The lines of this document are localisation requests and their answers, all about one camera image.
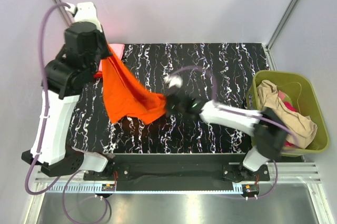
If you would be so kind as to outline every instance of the olive green basket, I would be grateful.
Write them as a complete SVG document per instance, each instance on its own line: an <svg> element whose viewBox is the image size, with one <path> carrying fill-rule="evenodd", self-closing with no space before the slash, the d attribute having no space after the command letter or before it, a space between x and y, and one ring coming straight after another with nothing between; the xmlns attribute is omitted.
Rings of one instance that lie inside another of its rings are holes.
<svg viewBox="0 0 337 224"><path fill-rule="evenodd" d="M282 156L294 157L325 151L329 145L329 135L311 83L305 77L295 73L259 71L255 74L253 83L246 94L248 109L262 110L256 87L263 80L269 80L277 85L277 89L287 95L286 101L289 101L301 115L310 116L311 120L317 124L316 136L306 149L284 147Z"/></svg>

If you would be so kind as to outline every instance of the beige cloth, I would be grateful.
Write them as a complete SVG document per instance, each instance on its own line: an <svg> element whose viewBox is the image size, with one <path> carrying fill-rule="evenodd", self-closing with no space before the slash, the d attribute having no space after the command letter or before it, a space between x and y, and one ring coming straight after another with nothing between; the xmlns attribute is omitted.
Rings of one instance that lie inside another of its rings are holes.
<svg viewBox="0 0 337 224"><path fill-rule="evenodd" d="M283 101L278 97L277 86L269 80L263 80L257 87L257 94L261 107L272 108L284 124L296 134L298 142L288 135L287 141L300 148L305 149L314 139L317 132L317 125L310 118L302 116L300 113L287 109Z"/></svg>

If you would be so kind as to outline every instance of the laundry basket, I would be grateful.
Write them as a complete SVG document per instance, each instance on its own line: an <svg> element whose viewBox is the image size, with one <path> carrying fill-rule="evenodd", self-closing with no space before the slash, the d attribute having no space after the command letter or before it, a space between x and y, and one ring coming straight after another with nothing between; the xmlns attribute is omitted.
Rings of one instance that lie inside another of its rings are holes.
<svg viewBox="0 0 337 224"><path fill-rule="evenodd" d="M262 110L256 87L259 86L263 80L269 80L277 85L277 89L287 94L289 99L287 101L289 101L301 115L310 116L311 120L317 124L318 129L316 136L306 149L284 147L282 155L294 157L325 151L329 145L329 135L311 83L305 77L295 73L273 70L259 71L255 74L253 83L246 94L249 109ZM255 140L252 138L252 146L254 145Z"/></svg>

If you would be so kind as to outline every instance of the green bin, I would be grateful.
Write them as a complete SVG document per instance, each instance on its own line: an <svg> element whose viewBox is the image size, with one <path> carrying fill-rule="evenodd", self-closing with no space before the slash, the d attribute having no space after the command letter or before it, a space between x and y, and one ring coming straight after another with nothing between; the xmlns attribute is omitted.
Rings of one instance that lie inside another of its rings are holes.
<svg viewBox="0 0 337 224"><path fill-rule="evenodd" d="M277 89L287 94L289 98L287 101L289 101L301 115L310 116L311 120L317 124L318 129L316 136L306 149L284 147L282 155L294 157L325 151L329 145L329 135L311 83L302 75L295 73L273 70L259 71L255 74L253 83L246 94L249 109L262 110L256 87L259 86L263 80L269 80L277 85ZM252 146L254 145L255 140L252 137Z"/></svg>

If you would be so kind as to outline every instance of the reflective metal surface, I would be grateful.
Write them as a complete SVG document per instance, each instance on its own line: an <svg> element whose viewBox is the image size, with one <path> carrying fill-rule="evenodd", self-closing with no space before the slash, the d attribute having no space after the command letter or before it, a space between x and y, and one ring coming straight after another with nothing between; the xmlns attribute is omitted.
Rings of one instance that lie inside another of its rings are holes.
<svg viewBox="0 0 337 224"><path fill-rule="evenodd" d="M261 185L262 193L269 188ZM77 207L88 196L66 195L67 209L78 222L91 223L103 213L104 203L98 199ZM63 214L61 198L61 194L45 195L37 223L71 223ZM216 195L113 195L108 200L112 214L102 223L318 223L305 185L277 185L267 198L250 201Z"/></svg>

